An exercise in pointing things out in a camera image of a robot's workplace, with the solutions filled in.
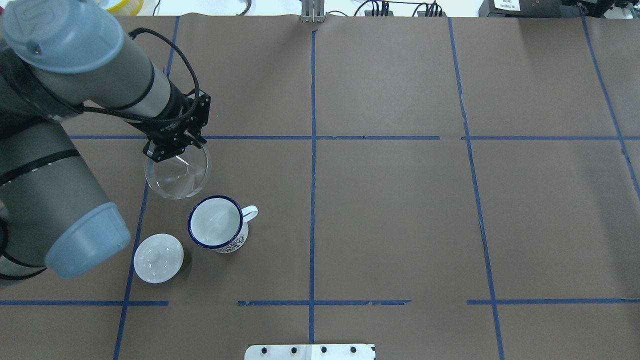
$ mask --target yellow container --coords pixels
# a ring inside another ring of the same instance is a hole
[[[109,7],[106,10],[113,15],[137,15],[142,8],[143,2],[144,0],[110,0],[107,4]]]

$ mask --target white mug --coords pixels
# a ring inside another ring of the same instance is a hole
[[[236,201],[215,195],[200,201],[189,215],[189,235],[201,247],[221,254],[236,251],[249,235],[247,222],[258,215],[258,208],[240,209]]]

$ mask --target white bracket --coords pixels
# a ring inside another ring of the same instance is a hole
[[[324,22],[324,0],[302,0],[302,22]]]
[[[244,360],[375,360],[370,344],[252,345]]]

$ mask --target blue cap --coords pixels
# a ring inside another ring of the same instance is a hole
[[[21,59],[60,74],[107,64],[125,36],[118,21],[93,0],[12,1],[4,9],[2,32]]]
[[[131,234],[112,202],[89,211],[60,236],[44,259],[62,279],[71,279],[124,249]]]

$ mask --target clear glass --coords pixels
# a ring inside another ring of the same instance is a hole
[[[159,163],[147,158],[145,177],[151,189],[165,199],[184,199],[202,189],[210,167],[207,147],[190,145],[181,155]]]

